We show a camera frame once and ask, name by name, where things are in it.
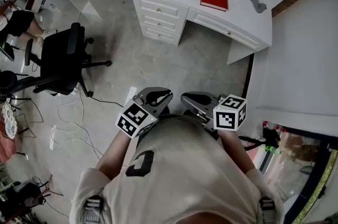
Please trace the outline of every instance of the sneaker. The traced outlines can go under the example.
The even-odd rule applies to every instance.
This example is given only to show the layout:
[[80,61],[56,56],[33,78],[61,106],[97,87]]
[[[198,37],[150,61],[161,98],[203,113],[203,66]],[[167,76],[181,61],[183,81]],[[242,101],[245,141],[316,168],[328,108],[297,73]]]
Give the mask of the sneaker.
[[48,36],[56,34],[58,30],[43,31],[41,37],[45,40]]
[[41,36],[36,37],[37,40],[34,43],[38,44],[39,46],[43,46],[43,38]]

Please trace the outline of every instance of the desk drawer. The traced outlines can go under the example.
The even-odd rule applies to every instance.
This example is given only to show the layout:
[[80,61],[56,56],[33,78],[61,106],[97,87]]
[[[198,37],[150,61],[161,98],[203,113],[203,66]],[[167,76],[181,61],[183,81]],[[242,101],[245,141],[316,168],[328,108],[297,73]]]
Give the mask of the desk drawer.
[[166,0],[134,0],[140,23],[181,35],[188,7]]
[[180,41],[180,37],[176,34],[161,31],[154,27],[149,27],[141,24],[142,33],[144,36],[161,41],[167,42],[170,44],[178,45]]
[[260,43],[252,39],[250,36],[231,28],[228,24],[226,24],[226,21],[215,16],[190,8],[186,19],[225,34],[251,49],[256,50],[260,47]]

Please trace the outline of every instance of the person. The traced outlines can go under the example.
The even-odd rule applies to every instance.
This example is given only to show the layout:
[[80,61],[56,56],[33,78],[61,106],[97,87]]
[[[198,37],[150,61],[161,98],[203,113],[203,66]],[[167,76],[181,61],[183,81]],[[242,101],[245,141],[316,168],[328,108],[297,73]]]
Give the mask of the person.
[[23,10],[14,10],[16,0],[9,0],[0,5],[0,39],[6,40],[7,35],[19,37],[25,43],[29,39],[42,45],[43,40],[57,30],[42,30],[34,18],[34,13]]
[[[96,168],[82,173],[70,223],[84,223],[95,195],[103,200],[100,223],[281,223],[283,206],[236,132],[218,134],[221,143],[187,116],[160,120],[121,171],[130,138],[119,131]],[[263,214],[263,197],[275,204],[273,222]]]

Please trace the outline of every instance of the concrete floor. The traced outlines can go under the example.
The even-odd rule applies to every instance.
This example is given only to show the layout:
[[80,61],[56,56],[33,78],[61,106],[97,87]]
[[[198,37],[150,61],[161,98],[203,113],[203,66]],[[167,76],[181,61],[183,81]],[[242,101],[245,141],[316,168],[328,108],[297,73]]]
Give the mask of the concrete floor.
[[[92,61],[113,61],[109,68],[97,67],[82,72],[87,88],[94,90],[94,97],[100,100],[117,101],[123,105],[135,92],[145,87],[161,86],[174,93],[174,99],[170,103],[171,112],[181,113],[184,109],[180,104],[180,95],[187,91],[202,90],[215,95],[242,93],[249,60],[245,58],[230,66],[226,65],[230,47],[228,37],[187,21],[179,46],[146,39],[141,33],[132,0],[117,0],[111,9],[110,18],[106,20],[84,15],[60,16],[47,10],[39,14],[37,19],[44,29],[60,31],[79,20],[86,28],[86,37],[93,37],[95,40],[94,44],[87,47],[87,51],[92,54]],[[25,48],[23,43],[16,45]],[[41,53],[41,48],[35,46],[34,52]],[[23,51],[15,51],[15,62],[5,61],[1,57],[1,70],[39,76],[39,68],[32,72],[31,66],[23,67],[23,54]],[[83,141],[66,141],[70,138],[81,138],[88,143],[88,131],[94,147],[103,153],[118,132],[114,123],[120,107],[86,98],[80,90],[84,106],[84,129],[72,133],[56,129],[53,136],[60,143],[58,145],[51,141],[54,126],[72,131],[78,128],[75,124],[66,124],[59,120],[58,109],[62,119],[80,123],[81,101],[61,107],[76,101],[78,96],[73,93],[69,96],[52,97],[46,92],[34,94],[32,90],[33,88],[26,89],[18,96],[32,97],[41,116],[31,102],[21,105],[22,111],[17,114],[25,113],[37,138],[30,138],[31,134],[26,132],[21,138],[20,151],[26,153],[29,159],[14,155],[6,166],[13,180],[24,181],[38,176],[46,181],[52,174],[52,190],[62,193],[63,197],[53,194],[47,201],[68,215],[81,172],[95,166],[98,158]],[[136,139],[132,141],[124,165],[128,165],[131,160],[136,142]],[[65,216],[55,212],[47,204],[36,207],[34,211],[47,223],[68,222]]]

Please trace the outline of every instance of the black shorts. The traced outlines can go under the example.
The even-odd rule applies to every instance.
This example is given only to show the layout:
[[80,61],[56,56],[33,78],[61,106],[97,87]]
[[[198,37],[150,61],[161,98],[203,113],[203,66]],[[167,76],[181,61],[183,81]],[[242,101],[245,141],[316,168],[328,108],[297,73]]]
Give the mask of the black shorts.
[[14,11],[11,19],[0,31],[1,35],[11,34],[12,36],[20,37],[23,32],[26,32],[34,19],[34,13],[28,11]]

